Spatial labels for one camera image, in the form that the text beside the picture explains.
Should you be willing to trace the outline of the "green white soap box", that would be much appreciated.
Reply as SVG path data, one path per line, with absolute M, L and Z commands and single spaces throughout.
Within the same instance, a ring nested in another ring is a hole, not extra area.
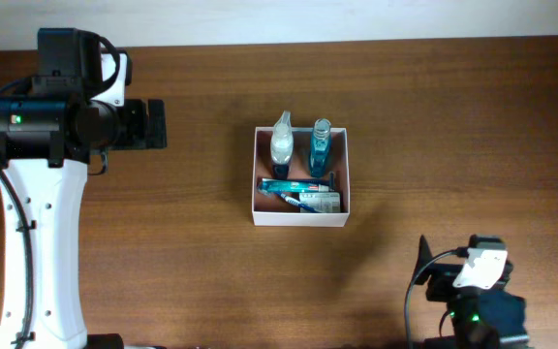
M 298 199 L 317 212 L 341 212 L 341 195 L 338 192 L 300 193 Z

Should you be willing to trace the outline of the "purple spray bottle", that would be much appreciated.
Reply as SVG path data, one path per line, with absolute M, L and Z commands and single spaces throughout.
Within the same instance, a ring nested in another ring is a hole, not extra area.
M 273 177 L 286 179 L 294 152 L 294 135 L 291 124 L 291 113 L 283 111 L 274 124 L 270 141 L 270 156 Z

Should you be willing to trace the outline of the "blue white toothbrush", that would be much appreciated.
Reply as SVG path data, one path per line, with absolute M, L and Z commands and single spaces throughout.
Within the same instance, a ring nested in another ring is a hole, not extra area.
M 287 195 L 283 192 L 261 191 L 261 194 L 263 194 L 267 197 L 276 196 L 276 197 L 282 199 L 287 204 L 290 204 L 291 206 L 296 206 L 298 208 L 304 209 L 305 211 L 310 212 L 310 213 L 320 213 L 319 210 L 317 210 L 317 209 L 315 209 L 315 208 L 301 202 L 300 200 L 295 199 L 294 197 L 289 196 L 289 195 Z

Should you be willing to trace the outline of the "teal mouthwash bottle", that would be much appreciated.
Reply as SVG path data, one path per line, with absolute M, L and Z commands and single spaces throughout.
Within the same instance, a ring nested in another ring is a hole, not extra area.
M 311 133 L 309 170 L 313 177 L 323 177 L 326 173 L 327 157 L 331 147 L 331 123 L 328 119 L 318 119 Z

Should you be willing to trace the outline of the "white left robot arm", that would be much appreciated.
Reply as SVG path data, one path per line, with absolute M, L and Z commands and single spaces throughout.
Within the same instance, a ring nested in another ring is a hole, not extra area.
M 81 200 L 93 156 L 167 146 L 165 105 L 126 97 L 131 58 L 101 35 L 43 28 L 37 42 L 37 72 L 0 88 L 0 348 L 121 348 L 84 324 Z

